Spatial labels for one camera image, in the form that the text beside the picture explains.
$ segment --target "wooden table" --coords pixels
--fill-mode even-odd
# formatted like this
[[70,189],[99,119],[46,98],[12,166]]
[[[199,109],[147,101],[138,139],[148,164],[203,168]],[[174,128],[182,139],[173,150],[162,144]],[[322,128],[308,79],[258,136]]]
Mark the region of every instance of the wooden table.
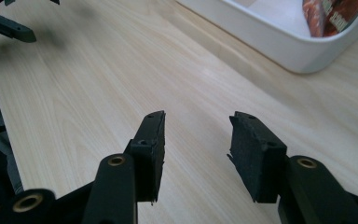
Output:
[[140,223],[280,223],[227,158],[228,116],[242,111],[358,195],[358,41],[296,75],[173,0],[17,1],[1,14],[37,37],[0,36],[0,106],[26,189],[89,183],[165,110],[159,200],[140,204]]

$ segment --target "light wood grain surface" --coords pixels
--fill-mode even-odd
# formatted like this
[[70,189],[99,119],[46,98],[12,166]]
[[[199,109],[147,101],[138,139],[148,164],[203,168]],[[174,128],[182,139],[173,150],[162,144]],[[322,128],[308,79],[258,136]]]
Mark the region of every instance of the light wood grain surface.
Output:
[[280,223],[227,158],[228,116],[242,111],[358,195],[358,41],[296,75],[173,0],[18,0],[1,14],[37,37],[0,36],[0,106],[26,189],[89,183],[165,110],[159,200],[140,204],[140,223]]

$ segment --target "white container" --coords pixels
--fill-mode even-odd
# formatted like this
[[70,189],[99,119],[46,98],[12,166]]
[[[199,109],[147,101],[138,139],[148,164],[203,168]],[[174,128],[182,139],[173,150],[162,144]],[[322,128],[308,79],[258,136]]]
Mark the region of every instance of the white container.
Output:
[[303,0],[176,0],[282,67],[313,73],[358,38],[358,17],[342,33],[310,37]]

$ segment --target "snack package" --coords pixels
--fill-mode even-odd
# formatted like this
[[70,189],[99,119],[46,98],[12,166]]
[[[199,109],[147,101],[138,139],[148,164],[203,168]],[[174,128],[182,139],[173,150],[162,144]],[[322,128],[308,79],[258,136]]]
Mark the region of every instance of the snack package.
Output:
[[311,36],[336,35],[358,15],[358,0],[303,0],[303,12]]

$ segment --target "white plastic bin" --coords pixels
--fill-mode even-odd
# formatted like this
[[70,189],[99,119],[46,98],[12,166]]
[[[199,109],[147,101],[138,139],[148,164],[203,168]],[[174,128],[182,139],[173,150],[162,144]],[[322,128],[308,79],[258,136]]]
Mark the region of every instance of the white plastic bin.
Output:
[[310,37],[302,0],[176,0],[295,73],[329,65],[358,38],[358,17],[342,33]]

